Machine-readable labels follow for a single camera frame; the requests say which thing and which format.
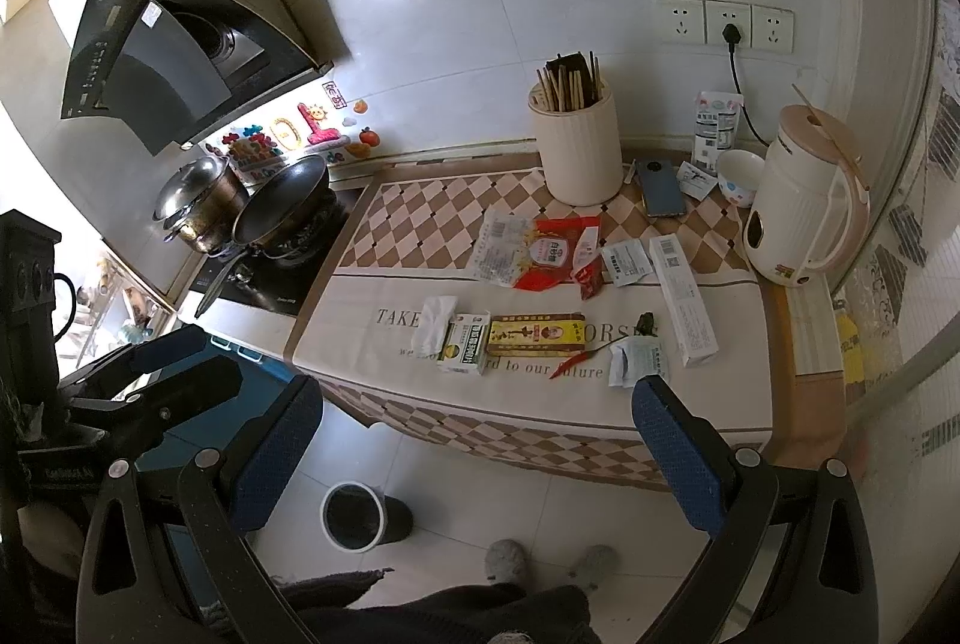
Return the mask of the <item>long white paper box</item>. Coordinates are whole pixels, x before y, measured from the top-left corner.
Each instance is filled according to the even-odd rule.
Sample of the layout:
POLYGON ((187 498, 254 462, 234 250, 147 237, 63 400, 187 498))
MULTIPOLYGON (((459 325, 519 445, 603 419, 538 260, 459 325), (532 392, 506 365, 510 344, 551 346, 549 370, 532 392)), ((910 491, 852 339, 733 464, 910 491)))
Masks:
POLYGON ((718 353, 719 345, 679 238, 675 234, 656 236, 649 241, 647 251, 672 319, 682 363, 695 366, 708 362, 718 353))

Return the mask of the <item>blue kitchen cabinets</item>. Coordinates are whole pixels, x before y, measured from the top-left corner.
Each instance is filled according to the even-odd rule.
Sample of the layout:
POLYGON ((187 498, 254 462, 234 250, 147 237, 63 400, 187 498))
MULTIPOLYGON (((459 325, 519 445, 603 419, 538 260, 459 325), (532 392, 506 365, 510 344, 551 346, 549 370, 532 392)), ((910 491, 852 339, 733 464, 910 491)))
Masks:
MULTIPOLYGON (((200 449, 228 449, 245 424, 267 415, 293 381, 293 373, 283 363, 265 358, 252 350, 245 350, 231 342, 206 341, 206 347, 202 351, 160 369, 149 378, 149 384, 166 380, 183 369, 217 355, 224 355, 238 363, 242 373, 239 394, 200 413, 189 422, 169 428, 164 433, 160 446, 149 449, 137 461, 139 472, 168 468, 181 470, 183 465, 194 459, 200 449)), ((275 504, 298 465, 296 452, 304 452, 302 441, 283 436, 285 429, 279 426, 277 433, 270 436, 268 446, 263 446, 262 454, 257 456, 251 467, 242 472, 244 480, 238 485, 238 496, 233 509, 233 529, 241 537, 249 538, 267 525, 275 504)))

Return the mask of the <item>white round trash bin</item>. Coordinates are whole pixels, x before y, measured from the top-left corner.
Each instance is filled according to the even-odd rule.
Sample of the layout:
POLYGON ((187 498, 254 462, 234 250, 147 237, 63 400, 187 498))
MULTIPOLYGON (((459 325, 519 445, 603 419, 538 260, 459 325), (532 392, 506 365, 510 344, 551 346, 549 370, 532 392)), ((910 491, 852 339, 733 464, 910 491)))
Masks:
POLYGON ((413 530, 413 514, 405 502, 359 482, 331 486, 319 519, 325 537, 345 553, 368 553, 404 541, 413 530))

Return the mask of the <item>white printed packet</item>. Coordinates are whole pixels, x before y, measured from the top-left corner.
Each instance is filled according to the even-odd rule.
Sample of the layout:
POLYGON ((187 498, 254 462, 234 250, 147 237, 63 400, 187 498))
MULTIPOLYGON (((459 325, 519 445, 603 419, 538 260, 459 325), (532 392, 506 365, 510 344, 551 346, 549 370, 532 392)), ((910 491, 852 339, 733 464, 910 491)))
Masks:
POLYGON ((667 355, 656 337, 631 335, 623 337, 610 346, 608 385, 619 389, 631 389, 647 376, 669 378, 667 355))

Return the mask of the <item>right grey slipper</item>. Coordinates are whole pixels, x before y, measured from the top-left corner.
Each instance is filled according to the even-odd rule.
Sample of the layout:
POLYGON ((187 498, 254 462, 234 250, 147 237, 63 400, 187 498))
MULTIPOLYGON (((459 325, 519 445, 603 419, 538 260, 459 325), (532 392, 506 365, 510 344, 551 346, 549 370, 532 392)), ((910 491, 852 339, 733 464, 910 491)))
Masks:
POLYGON ((608 545, 592 545, 574 561, 566 579, 586 595, 596 594, 619 568, 619 553, 608 545))

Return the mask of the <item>grey slipper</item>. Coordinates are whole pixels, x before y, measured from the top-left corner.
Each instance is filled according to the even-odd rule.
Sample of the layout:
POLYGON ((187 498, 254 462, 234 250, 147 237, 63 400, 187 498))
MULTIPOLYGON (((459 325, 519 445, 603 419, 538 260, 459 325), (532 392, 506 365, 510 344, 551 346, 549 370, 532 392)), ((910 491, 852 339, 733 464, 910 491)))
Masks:
POLYGON ((495 541, 485 553, 485 577, 488 584, 512 584, 527 589, 530 564, 524 546, 511 538, 495 541))
POLYGON ((574 561, 566 579, 586 595, 596 594, 619 568, 619 553, 608 545, 592 545, 574 561))

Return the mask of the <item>steel pot with lid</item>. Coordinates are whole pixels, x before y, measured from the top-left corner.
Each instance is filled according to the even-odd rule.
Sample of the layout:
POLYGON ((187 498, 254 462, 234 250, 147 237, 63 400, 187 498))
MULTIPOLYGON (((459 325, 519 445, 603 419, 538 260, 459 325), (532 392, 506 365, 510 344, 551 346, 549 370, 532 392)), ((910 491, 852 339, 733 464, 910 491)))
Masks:
POLYGON ((215 155, 179 168, 156 199, 153 220, 164 241, 182 240, 205 256, 220 256, 231 246, 236 218, 249 191, 228 162, 215 155))

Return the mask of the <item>dark small scrap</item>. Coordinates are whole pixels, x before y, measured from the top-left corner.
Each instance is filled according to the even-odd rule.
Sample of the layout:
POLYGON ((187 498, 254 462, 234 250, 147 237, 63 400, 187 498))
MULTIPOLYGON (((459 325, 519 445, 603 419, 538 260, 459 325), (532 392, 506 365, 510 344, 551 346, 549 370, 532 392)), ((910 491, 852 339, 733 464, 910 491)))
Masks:
POLYGON ((656 318, 651 311, 646 311, 638 318, 635 324, 635 334, 644 335, 644 337, 654 337, 656 335, 656 318))

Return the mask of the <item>person's dark trouser legs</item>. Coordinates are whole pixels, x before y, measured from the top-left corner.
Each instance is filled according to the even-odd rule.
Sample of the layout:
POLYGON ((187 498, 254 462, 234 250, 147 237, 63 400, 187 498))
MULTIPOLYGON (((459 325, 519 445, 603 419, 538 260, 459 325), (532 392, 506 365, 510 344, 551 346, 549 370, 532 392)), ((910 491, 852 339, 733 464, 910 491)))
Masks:
POLYGON ((516 582, 457 585, 400 605, 355 603, 384 569, 285 584, 286 602, 320 642, 596 642, 587 595, 562 585, 531 594, 516 582))

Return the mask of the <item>red chili pepper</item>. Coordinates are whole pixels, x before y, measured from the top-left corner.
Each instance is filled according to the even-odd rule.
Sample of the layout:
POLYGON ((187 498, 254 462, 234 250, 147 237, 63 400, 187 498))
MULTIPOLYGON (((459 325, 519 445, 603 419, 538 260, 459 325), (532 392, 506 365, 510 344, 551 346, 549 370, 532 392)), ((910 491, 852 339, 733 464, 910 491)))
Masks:
POLYGON ((586 348, 586 350, 574 353, 574 355, 566 358, 566 360, 563 360, 558 366, 556 366, 555 371, 550 374, 550 378, 552 380, 556 380, 556 378, 560 378, 560 376, 565 376, 568 371, 576 368, 576 366, 579 366, 581 363, 589 362, 589 360, 592 360, 592 358, 597 357, 602 350, 607 350, 608 347, 612 347, 613 344, 615 344, 615 341, 608 341, 596 348, 586 348))

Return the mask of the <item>black frying pan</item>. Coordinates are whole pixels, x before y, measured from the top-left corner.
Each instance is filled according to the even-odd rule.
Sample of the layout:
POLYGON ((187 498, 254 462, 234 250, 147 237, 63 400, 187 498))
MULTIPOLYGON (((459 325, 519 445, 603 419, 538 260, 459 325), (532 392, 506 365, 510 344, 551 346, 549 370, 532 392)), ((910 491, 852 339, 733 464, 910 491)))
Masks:
POLYGON ((241 266, 297 266, 319 248, 338 209, 324 157, 306 157, 283 168, 252 194, 233 225, 235 251, 218 270, 194 311, 200 318, 241 266))

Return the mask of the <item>left grey slipper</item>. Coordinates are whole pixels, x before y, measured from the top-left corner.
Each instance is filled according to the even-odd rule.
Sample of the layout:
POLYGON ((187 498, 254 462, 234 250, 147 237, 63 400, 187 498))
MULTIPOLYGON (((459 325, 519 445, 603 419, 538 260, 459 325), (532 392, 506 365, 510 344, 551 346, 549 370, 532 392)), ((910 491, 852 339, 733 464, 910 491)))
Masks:
POLYGON ((488 584, 512 584, 527 589, 530 564, 524 546, 511 538, 495 541, 485 553, 485 577, 488 584))

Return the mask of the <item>yellow red flat box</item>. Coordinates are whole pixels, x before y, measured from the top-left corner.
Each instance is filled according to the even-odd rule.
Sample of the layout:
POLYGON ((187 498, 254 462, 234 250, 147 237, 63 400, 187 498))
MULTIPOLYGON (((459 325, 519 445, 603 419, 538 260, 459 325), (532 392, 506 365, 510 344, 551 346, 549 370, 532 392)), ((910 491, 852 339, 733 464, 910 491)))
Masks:
POLYGON ((568 314, 501 314, 493 316, 487 353, 492 357, 571 357, 586 350, 586 318, 568 314))

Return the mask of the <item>white sachet packet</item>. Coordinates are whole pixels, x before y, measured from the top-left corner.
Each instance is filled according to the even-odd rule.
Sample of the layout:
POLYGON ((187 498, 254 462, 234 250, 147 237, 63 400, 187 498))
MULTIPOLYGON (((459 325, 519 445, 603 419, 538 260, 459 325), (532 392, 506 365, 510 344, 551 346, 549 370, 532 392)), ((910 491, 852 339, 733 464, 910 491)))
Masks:
POLYGON ((608 243, 601 249, 601 254, 615 287, 639 284, 654 273, 654 267, 647 257, 643 241, 638 238, 608 243))

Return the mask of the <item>small red sachet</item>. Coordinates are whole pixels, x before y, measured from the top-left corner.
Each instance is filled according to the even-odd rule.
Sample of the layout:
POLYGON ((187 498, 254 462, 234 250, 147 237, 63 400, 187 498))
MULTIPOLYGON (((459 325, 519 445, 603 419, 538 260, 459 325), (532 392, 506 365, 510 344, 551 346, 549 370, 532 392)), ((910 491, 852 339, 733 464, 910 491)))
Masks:
POLYGON ((583 300, 596 296, 604 286, 604 261, 599 245, 599 227, 586 225, 573 254, 571 277, 579 285, 583 300))

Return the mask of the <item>crumpled white tissue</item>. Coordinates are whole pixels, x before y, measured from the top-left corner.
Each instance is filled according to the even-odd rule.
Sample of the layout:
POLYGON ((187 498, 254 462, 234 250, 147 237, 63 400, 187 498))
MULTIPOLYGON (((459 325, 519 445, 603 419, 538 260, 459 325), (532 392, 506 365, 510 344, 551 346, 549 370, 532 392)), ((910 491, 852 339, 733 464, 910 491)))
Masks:
POLYGON ((412 337, 415 357, 436 358, 441 353, 455 311, 455 303, 455 296, 430 296, 425 300, 412 337))

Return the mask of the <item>green white small box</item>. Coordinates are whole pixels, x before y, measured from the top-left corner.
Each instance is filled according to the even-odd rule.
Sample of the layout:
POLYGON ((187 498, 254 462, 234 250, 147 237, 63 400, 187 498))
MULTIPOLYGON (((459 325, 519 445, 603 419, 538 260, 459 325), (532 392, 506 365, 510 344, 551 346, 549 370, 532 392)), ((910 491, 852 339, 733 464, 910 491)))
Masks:
POLYGON ((456 312, 439 353, 439 368, 446 373, 482 374, 490 321, 488 312, 456 312))

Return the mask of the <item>red snack wrapper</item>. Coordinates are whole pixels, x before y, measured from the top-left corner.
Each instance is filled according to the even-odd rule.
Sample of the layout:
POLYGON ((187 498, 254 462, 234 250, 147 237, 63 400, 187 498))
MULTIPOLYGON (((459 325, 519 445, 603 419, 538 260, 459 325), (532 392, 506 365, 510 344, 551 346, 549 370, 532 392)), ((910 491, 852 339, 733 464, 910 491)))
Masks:
POLYGON ((525 291, 545 291, 561 284, 576 284, 571 277, 574 248, 586 225, 597 225, 599 240, 601 240, 601 219, 597 215, 537 218, 534 241, 529 246, 532 266, 514 288, 525 291))

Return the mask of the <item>blue smartphone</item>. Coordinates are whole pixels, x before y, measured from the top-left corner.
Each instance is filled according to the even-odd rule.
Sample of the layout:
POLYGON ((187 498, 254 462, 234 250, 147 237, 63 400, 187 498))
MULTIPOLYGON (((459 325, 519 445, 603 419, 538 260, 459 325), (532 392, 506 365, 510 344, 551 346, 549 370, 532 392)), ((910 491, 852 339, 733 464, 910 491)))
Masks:
POLYGON ((686 212, 685 197, 670 160, 646 160, 638 165, 647 217, 675 218, 686 212))

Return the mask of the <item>clear printed plastic wrapper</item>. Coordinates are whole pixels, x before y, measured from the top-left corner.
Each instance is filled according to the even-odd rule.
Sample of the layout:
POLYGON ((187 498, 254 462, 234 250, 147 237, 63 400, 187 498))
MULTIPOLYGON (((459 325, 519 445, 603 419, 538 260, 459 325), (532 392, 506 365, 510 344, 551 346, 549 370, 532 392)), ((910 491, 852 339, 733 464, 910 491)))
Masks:
POLYGON ((532 266, 529 246, 534 233, 532 218, 488 209, 467 263, 470 277, 498 287, 516 287, 532 266))

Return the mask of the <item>small white paper packet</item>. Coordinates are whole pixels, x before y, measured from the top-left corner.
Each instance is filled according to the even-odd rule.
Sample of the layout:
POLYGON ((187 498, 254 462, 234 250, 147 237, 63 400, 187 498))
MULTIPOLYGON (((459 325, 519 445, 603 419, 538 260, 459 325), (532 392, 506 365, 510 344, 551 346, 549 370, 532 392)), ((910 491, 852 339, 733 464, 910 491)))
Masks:
POLYGON ((682 162, 677 168, 677 183, 683 194, 703 202, 718 187, 718 178, 693 163, 682 162))

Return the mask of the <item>black range hood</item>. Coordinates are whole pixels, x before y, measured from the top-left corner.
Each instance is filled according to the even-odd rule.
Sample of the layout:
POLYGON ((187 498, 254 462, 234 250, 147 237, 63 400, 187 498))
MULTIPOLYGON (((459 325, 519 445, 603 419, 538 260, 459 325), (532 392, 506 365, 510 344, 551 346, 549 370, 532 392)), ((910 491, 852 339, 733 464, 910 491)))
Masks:
POLYGON ((86 0, 60 116, 119 119, 156 155, 331 69, 284 0, 86 0))

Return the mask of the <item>white ceramic bowl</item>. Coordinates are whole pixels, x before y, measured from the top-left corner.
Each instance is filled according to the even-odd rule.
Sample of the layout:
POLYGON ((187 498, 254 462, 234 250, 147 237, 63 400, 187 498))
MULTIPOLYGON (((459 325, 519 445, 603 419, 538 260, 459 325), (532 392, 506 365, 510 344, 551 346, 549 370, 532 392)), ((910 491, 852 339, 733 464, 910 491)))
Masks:
POLYGON ((716 163, 721 194, 739 209, 750 209, 760 186, 765 160, 757 154, 739 149, 722 151, 716 163))

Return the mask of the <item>white electric kettle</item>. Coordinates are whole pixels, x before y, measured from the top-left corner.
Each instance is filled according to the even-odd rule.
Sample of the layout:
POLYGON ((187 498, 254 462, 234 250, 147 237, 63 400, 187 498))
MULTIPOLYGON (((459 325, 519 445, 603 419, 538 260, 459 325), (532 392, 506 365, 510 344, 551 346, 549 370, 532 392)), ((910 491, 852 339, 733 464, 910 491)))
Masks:
POLYGON ((743 227, 750 264, 773 284, 800 287, 850 264, 869 222, 869 185, 850 128, 818 108, 782 108, 743 227))

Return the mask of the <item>cream chopstick holder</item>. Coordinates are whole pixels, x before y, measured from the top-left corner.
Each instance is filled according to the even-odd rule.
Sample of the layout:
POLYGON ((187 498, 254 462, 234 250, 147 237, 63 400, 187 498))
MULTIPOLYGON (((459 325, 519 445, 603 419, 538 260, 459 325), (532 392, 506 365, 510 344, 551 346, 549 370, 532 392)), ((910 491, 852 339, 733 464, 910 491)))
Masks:
POLYGON ((619 118, 610 85, 601 100, 577 112, 549 112, 540 85, 527 96, 545 183, 556 201, 597 206, 619 194, 622 163, 619 118))

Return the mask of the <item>white milk carton bag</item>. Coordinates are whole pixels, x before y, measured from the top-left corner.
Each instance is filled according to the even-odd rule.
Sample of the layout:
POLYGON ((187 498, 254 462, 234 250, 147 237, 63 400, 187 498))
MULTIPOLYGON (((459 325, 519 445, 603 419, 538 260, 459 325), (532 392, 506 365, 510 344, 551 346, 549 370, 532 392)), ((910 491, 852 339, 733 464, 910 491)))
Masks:
POLYGON ((743 96, 729 92, 700 92, 695 110, 692 162, 709 174, 716 173, 718 158, 736 144, 743 96))

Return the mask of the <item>white wall socket strip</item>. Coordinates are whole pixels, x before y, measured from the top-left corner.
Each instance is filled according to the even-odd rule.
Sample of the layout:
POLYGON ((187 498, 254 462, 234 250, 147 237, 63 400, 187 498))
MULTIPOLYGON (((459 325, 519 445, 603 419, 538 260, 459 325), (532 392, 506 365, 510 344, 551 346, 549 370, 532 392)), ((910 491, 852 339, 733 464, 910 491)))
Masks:
POLYGON ((654 0, 652 23, 665 43, 727 46, 727 32, 739 30, 740 48, 790 55, 794 51, 794 12, 739 1, 654 0))

